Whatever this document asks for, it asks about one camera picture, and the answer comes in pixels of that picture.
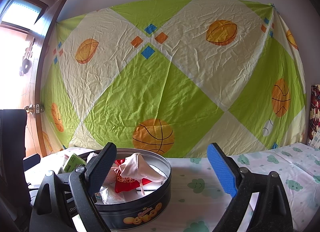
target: red drawstring bag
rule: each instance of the red drawstring bag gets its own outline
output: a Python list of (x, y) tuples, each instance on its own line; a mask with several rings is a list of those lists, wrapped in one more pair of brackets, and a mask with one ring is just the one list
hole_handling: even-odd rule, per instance
[[(119, 166), (122, 163), (124, 163), (124, 161), (125, 161), (125, 159), (116, 160), (115, 163)], [(136, 189), (141, 186), (141, 184), (135, 179), (131, 179), (129, 177), (126, 177), (126, 178), (121, 177), (120, 170), (115, 170), (115, 172), (117, 174), (117, 179), (116, 179), (116, 184), (115, 184), (115, 192), (116, 193), (119, 193), (122, 191), (130, 191), (130, 190)], [(148, 180), (148, 179), (142, 179), (142, 181), (141, 181), (142, 185), (146, 185), (150, 182), (151, 182), (151, 180)]]

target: blue gripper pad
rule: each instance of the blue gripper pad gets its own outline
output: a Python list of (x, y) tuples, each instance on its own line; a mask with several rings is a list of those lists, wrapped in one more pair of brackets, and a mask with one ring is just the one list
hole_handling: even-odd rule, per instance
[(88, 194), (92, 196), (99, 192), (103, 181), (108, 175), (113, 163), (116, 160), (117, 148), (113, 143), (107, 143), (100, 151), (98, 156), (92, 159), (86, 165), (87, 171), (84, 176), (88, 182)]
[(235, 197), (238, 191), (236, 177), (213, 144), (210, 144), (207, 148), (207, 157), (224, 192)]

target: basketball print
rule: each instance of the basketball print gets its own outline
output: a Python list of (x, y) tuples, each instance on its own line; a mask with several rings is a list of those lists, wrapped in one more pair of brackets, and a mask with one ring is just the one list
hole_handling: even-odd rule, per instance
[(56, 128), (58, 129), (59, 132), (63, 132), (64, 127), (62, 123), (62, 118), (56, 103), (52, 103), (51, 105), (51, 114), (52, 114)]
[(278, 79), (272, 89), (272, 108), (277, 117), (287, 113), (290, 105), (290, 93), (288, 84), (284, 79)]
[(43, 135), (43, 140), (44, 140), (44, 146), (45, 146), (45, 148), (47, 150), (47, 153), (48, 153), (48, 151), (52, 152), (53, 149), (52, 149), (52, 146), (51, 146), (50, 141), (49, 141), (49, 136), (47, 135), (47, 133), (45, 133), (43, 131), (42, 131), (42, 135)]
[(76, 61), (80, 64), (88, 63), (95, 54), (98, 44), (95, 39), (86, 39), (83, 41), (76, 52)]
[(291, 33), (290, 30), (287, 31), (287, 33), (286, 33), (285, 36), (287, 37), (288, 42), (289, 42), (293, 47), (295, 47), (295, 49), (298, 50), (298, 46), (297, 46), (296, 41), (294, 40), (294, 38), (293, 38), (292, 33)]
[(215, 45), (224, 46), (231, 43), (237, 35), (237, 25), (228, 20), (218, 20), (207, 30), (206, 40)]
[(271, 119), (268, 119), (268, 121), (264, 124), (262, 128), (262, 135), (268, 136), (272, 132), (273, 128), (273, 121)]
[(133, 132), (132, 142), (135, 148), (163, 155), (174, 144), (171, 126), (158, 118), (140, 123)]

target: black chair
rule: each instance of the black chair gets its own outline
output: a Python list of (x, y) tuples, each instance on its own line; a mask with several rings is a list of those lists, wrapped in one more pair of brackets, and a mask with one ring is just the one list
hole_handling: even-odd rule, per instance
[(0, 224), (2, 231), (28, 228), (32, 207), (24, 176), (27, 112), (0, 110)]

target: screw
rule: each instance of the screw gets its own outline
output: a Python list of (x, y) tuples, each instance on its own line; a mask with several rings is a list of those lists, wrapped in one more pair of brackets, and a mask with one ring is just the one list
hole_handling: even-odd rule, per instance
[(84, 171), (85, 171), (84, 166), (79, 166), (79, 167), (76, 168), (76, 172), (82, 173)]
[(50, 177), (53, 174), (53, 171), (47, 171), (46, 176)]
[(273, 178), (277, 178), (277, 177), (279, 176), (279, 174), (278, 174), (277, 172), (275, 172), (275, 171), (272, 171), (272, 172), (271, 172), (271, 176), (272, 176)]
[(239, 170), (241, 173), (247, 173), (249, 171), (246, 167), (240, 167)]

